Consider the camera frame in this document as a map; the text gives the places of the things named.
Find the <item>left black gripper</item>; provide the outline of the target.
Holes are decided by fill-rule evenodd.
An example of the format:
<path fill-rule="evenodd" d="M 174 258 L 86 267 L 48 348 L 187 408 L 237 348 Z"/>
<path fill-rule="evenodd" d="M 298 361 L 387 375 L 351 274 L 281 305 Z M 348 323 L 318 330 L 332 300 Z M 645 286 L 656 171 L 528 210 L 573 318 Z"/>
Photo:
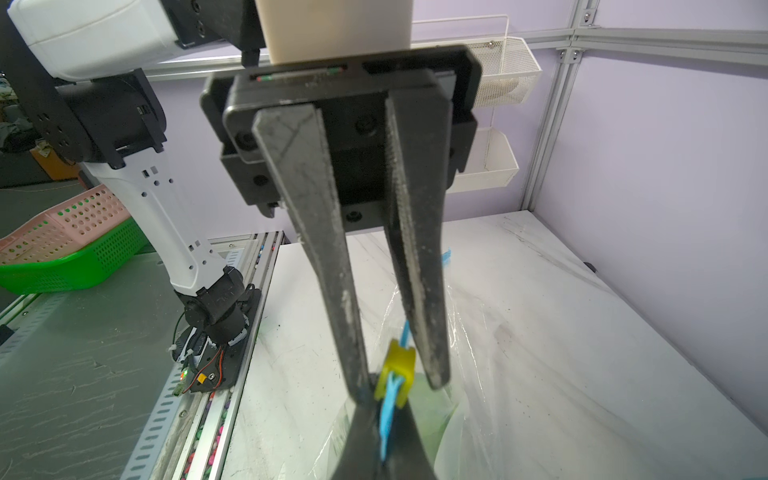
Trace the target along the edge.
<path fill-rule="evenodd" d="M 357 404 L 373 400 L 373 387 L 341 207 L 348 231 L 381 225 L 387 121 L 385 234 L 424 373 L 432 389 L 443 388 L 451 377 L 445 192 L 467 165 L 482 73 L 468 47 L 452 45 L 218 72 L 206 80 L 200 105 L 222 144 L 220 161 L 263 216 L 273 217 L 283 200 Z M 407 89 L 420 87 L 436 89 Z"/>

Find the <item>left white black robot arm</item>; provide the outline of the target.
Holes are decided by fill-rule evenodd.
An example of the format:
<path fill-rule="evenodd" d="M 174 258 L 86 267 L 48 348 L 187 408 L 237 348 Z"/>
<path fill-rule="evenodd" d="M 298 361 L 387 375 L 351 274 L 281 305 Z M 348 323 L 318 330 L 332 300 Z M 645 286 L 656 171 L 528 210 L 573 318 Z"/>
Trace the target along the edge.
<path fill-rule="evenodd" d="M 482 67 L 462 44 L 415 48 L 395 4 L 5 1 L 1 70 L 36 130 L 125 205 L 165 264 L 187 330 L 188 392 L 233 384 L 259 290 L 211 248 L 160 171 L 167 120 L 147 66 L 228 43 L 202 109 L 243 199 L 283 206 L 319 281 L 344 381 L 369 400 L 346 236 L 382 227 L 430 386 L 450 380 L 441 233 L 445 195 L 477 129 Z"/>

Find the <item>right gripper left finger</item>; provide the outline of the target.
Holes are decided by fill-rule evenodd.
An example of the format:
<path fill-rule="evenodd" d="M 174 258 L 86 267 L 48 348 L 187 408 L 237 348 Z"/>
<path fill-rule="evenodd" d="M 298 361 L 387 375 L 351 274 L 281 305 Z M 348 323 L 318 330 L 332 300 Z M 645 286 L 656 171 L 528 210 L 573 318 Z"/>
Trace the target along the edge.
<path fill-rule="evenodd" d="M 371 400 L 355 406 L 347 438 L 331 479 L 377 479 L 380 459 L 379 403 Z"/>

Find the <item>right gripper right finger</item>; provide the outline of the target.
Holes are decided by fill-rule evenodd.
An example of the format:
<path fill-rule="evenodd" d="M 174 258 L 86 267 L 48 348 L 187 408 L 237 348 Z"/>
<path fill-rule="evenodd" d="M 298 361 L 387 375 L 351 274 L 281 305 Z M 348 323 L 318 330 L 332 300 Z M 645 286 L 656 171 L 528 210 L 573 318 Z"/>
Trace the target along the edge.
<path fill-rule="evenodd" d="M 395 411 L 389 435 L 389 478 L 434 479 L 409 403 Z"/>

